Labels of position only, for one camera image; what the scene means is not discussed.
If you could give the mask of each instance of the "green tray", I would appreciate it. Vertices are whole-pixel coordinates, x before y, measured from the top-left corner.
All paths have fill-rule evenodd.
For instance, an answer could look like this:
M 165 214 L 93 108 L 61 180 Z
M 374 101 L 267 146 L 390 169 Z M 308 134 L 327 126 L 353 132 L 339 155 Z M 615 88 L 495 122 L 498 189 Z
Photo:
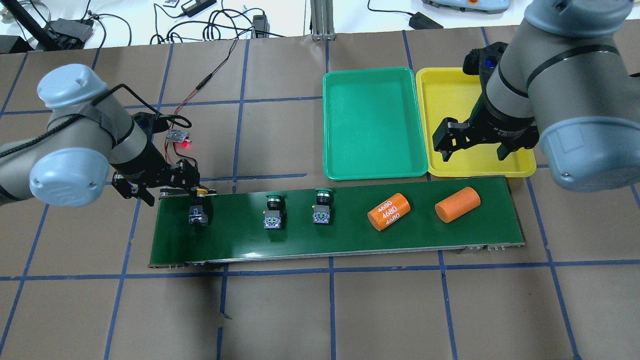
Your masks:
M 331 180 L 422 176 L 427 156 L 413 71 L 324 75 L 324 174 Z
M 482 204 L 443 223 L 434 205 L 466 186 L 478 192 Z M 375 230 L 367 212 L 397 192 L 407 198 L 411 211 Z M 190 197 L 161 198 L 149 267 L 524 245 L 503 177 L 334 188 L 330 225 L 312 223 L 314 190 L 282 192 L 282 230 L 263 228 L 267 194 L 209 197 L 214 214 L 207 227 L 187 224 Z

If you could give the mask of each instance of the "power adapter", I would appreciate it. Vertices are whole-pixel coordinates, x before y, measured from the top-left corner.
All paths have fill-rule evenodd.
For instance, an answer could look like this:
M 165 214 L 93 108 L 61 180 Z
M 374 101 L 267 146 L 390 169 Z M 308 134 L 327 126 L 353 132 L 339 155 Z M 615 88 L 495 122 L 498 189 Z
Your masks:
M 443 26 L 427 17 L 423 13 L 417 12 L 409 19 L 409 26 L 413 29 L 442 29 Z
M 251 38 L 268 38 L 269 34 L 269 21 L 267 15 L 254 15 L 251 21 L 255 31 L 251 33 Z
M 180 7 L 182 8 L 182 11 L 185 15 L 187 15 L 188 17 L 194 17 L 195 15 L 198 15 L 198 13 L 202 10 L 210 7 L 217 2 L 218 0 L 191 0 L 188 3 L 181 5 Z

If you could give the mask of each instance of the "black pole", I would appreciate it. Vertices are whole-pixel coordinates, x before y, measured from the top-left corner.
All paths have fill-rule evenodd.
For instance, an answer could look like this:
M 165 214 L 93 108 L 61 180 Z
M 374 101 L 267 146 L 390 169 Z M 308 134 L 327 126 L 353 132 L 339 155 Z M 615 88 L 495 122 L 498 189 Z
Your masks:
M 0 0 L 11 12 L 15 20 L 21 23 L 38 40 L 46 51 L 62 50 L 62 48 L 33 20 L 29 13 L 18 3 L 18 0 Z

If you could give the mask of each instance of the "light blue joint cap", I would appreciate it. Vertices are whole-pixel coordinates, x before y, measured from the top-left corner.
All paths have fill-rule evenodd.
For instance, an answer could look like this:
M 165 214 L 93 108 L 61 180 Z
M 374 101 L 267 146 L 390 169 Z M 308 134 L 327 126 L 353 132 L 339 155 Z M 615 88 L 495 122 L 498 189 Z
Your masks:
M 560 121 L 542 132 L 542 151 L 556 183 L 597 192 L 640 181 L 640 124 L 610 117 Z
M 58 109 L 93 99 L 107 89 L 107 84 L 88 66 L 69 64 L 40 80 L 38 96 L 49 109 Z
M 99 152 L 69 147 L 45 155 L 29 174 L 31 193 L 54 206 L 91 204 L 102 194 L 109 163 Z
M 534 0 L 524 11 L 533 26 L 565 37 L 615 34 L 629 16 L 633 0 Z

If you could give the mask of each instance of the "green board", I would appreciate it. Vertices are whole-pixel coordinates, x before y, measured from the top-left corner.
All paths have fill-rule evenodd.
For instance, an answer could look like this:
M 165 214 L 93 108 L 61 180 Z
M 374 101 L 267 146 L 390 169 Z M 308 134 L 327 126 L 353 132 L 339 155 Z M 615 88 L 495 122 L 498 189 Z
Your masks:
M 443 223 L 434 205 L 466 186 L 478 192 L 481 205 Z M 398 192 L 407 198 L 411 211 L 385 230 L 375 230 L 367 212 Z M 282 230 L 264 229 L 267 194 L 209 197 L 213 216 L 206 227 L 188 224 L 191 198 L 161 198 L 149 267 L 524 245 L 503 177 L 334 188 L 330 225 L 312 223 L 315 190 L 281 192 Z

